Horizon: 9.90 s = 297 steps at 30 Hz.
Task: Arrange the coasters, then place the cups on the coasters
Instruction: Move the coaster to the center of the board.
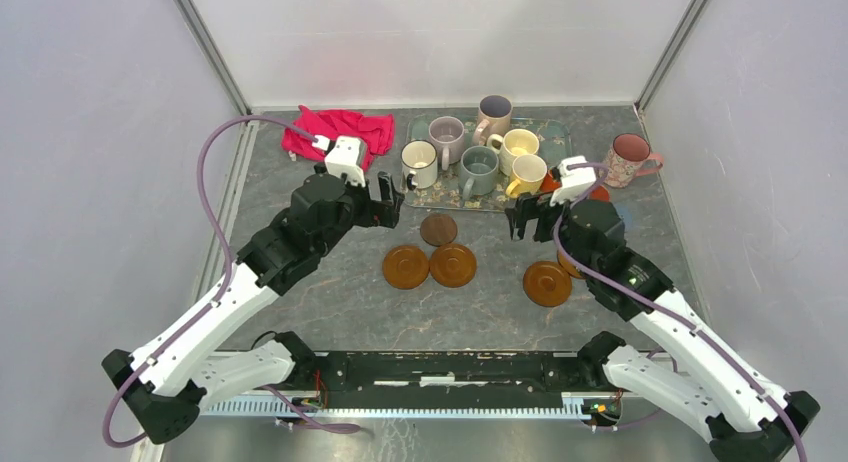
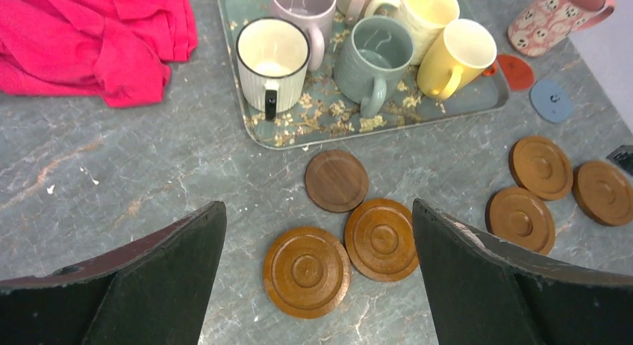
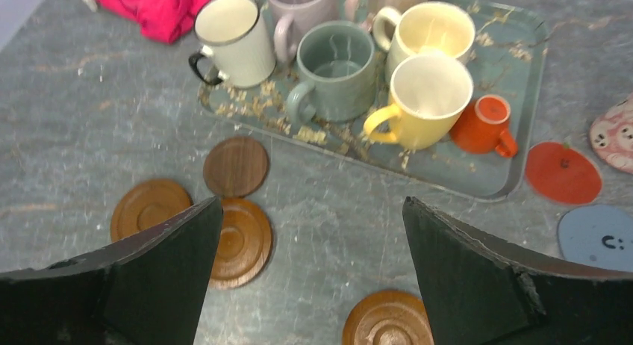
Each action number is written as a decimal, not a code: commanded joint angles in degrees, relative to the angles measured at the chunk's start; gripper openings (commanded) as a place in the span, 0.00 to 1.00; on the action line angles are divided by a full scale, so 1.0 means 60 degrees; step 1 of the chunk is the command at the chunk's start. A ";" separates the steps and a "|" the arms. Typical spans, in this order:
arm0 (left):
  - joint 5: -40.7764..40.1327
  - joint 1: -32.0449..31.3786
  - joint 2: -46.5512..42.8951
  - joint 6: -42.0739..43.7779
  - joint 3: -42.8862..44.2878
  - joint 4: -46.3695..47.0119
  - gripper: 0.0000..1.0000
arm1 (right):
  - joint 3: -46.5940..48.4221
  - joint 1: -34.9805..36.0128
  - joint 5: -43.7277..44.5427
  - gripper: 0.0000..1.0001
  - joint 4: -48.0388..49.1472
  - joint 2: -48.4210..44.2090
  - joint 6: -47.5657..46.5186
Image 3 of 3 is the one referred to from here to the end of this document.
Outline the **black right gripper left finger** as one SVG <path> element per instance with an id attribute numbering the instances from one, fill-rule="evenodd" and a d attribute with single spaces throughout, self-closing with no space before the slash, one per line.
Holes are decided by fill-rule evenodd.
<path id="1" fill-rule="evenodd" d="M 219 199 L 101 249 L 1 275 L 3 344 L 191 344 L 222 228 Z"/>

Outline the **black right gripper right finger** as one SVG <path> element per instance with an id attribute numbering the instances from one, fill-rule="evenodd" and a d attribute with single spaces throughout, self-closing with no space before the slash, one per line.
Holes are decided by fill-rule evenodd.
<path id="1" fill-rule="evenodd" d="M 630 344 L 632 274 L 553 258 L 407 197 L 411 257 L 436 344 Z"/>

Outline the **glossy wooden ridged coaster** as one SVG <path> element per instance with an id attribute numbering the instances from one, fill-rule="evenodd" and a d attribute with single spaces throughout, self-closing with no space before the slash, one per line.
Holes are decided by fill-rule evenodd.
<path id="1" fill-rule="evenodd" d="M 261 207 L 247 199 L 222 200 L 223 222 L 209 286 L 238 288 L 253 280 L 271 255 L 273 231 Z"/>

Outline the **red round coaster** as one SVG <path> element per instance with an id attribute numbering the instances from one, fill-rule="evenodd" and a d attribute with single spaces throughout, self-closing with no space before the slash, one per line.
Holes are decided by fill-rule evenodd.
<path id="1" fill-rule="evenodd" d="M 535 193 L 567 205 L 591 203 L 602 190 L 594 163 L 566 143 L 534 145 L 528 152 L 525 176 Z"/>

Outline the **green floral serving tray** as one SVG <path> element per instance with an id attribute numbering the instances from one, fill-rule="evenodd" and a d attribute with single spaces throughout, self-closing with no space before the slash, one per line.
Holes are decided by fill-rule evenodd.
<path id="1" fill-rule="evenodd" d="M 467 67 L 474 96 L 496 94 L 511 106 L 510 132 L 519 146 L 512 158 L 495 152 L 471 155 L 449 138 L 419 151 L 373 143 L 363 119 L 292 125 L 285 114 L 288 93 L 298 82 L 297 66 L 279 66 L 268 80 L 247 90 L 202 84 L 202 107 L 220 119 L 262 131 L 315 152 L 399 174 L 480 202 L 505 199 L 520 184 L 530 147 L 546 59 L 549 29 L 536 13 L 485 0 L 434 0 L 457 5 L 474 20 L 475 45 Z"/>

